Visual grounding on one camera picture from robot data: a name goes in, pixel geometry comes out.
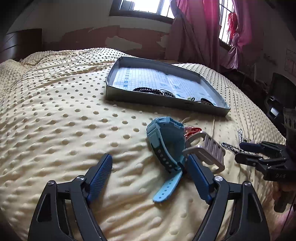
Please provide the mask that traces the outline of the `person's right hand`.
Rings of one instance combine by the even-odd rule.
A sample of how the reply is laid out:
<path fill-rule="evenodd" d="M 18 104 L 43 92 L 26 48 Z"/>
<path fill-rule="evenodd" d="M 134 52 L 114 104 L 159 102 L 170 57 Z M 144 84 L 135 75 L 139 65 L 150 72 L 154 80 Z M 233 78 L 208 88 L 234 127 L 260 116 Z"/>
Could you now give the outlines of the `person's right hand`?
<path fill-rule="evenodd" d="M 283 213 L 288 203 L 293 203 L 295 183 L 273 182 L 274 211 Z"/>

